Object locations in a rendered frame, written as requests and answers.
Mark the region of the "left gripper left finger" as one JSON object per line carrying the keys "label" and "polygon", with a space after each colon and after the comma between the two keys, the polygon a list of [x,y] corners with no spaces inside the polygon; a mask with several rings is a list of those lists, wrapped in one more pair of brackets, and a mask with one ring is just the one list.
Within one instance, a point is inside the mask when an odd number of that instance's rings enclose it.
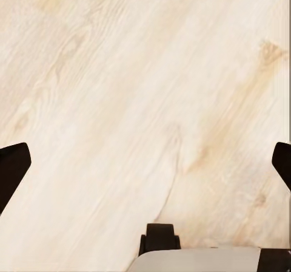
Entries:
{"label": "left gripper left finger", "polygon": [[0,215],[32,164],[26,142],[0,149]]}

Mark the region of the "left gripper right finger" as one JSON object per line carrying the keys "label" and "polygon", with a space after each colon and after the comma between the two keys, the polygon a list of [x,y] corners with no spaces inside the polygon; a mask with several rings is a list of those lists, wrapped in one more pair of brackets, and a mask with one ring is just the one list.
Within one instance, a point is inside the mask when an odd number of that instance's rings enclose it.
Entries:
{"label": "left gripper right finger", "polygon": [[276,143],[272,164],[291,191],[291,144]]}

